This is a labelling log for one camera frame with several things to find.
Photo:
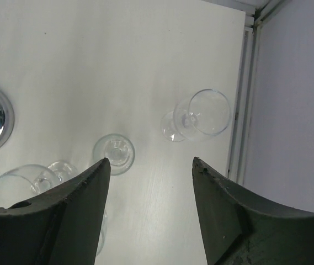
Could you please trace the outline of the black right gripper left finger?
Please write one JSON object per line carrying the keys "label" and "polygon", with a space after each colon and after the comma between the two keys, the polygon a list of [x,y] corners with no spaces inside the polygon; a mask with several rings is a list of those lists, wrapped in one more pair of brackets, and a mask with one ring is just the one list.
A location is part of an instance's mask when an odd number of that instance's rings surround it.
{"label": "black right gripper left finger", "polygon": [[0,208],[0,264],[94,264],[110,162],[40,195]]}

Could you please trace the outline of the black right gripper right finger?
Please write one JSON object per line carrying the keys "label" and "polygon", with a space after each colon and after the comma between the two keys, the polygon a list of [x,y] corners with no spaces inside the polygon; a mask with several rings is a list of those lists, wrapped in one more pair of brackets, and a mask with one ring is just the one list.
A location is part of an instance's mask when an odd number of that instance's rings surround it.
{"label": "black right gripper right finger", "polygon": [[314,264],[314,213],[255,194],[197,157],[192,178],[208,264]]}

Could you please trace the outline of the small clear wine glass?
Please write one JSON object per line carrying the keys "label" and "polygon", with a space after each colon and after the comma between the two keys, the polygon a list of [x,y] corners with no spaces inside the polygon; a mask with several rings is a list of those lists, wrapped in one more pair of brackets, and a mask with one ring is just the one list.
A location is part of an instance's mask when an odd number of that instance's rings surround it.
{"label": "small clear wine glass", "polygon": [[108,134],[101,137],[92,150],[92,163],[107,158],[112,176],[126,173],[134,163],[135,148],[132,142],[121,134]]}

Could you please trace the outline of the tall clear wine glass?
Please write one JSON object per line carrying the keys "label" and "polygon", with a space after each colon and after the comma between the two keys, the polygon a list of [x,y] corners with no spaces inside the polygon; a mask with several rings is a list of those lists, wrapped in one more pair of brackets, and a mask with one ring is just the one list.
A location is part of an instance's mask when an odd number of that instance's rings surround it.
{"label": "tall clear wine glass", "polygon": [[172,142],[204,141],[225,131],[231,121],[228,98],[215,89],[203,89],[180,100],[161,119],[163,136]]}

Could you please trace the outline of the clear glass tumbler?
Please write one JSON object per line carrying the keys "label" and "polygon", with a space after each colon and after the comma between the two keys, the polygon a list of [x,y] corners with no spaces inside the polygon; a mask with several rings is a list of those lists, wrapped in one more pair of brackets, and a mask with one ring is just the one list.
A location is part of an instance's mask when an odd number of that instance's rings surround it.
{"label": "clear glass tumbler", "polygon": [[108,224],[108,216],[107,216],[107,212],[104,211],[102,224],[101,224],[101,228],[100,228],[100,235],[99,235],[99,241],[98,241],[96,256],[98,256],[101,253],[101,251],[104,247],[105,239],[106,239],[106,235],[107,235],[107,224]]}

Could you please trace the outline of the aluminium frame rail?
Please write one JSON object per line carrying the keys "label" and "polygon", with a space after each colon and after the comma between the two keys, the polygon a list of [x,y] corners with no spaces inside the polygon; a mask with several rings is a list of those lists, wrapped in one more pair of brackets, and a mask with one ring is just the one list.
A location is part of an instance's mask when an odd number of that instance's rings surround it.
{"label": "aluminium frame rail", "polygon": [[242,185],[246,172],[251,125],[252,100],[256,86],[260,32],[288,1],[265,1],[261,6],[234,1],[233,6],[246,12],[238,76],[234,123],[227,177]]}

